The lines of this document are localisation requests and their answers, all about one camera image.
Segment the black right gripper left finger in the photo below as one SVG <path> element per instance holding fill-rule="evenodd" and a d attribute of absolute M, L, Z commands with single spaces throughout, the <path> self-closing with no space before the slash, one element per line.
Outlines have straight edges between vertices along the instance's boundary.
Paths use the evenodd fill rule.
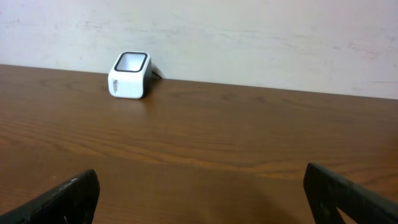
<path fill-rule="evenodd" d="M 1 223 L 92 223 L 100 195 L 96 172 L 88 169 L 1 215 Z"/>

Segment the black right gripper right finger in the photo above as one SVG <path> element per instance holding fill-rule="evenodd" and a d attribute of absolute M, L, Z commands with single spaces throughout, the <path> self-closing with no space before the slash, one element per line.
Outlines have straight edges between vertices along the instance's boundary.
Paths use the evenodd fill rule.
<path fill-rule="evenodd" d="M 320 164 L 307 165 L 303 187 L 316 223 L 397 223 L 397 204 Z"/>

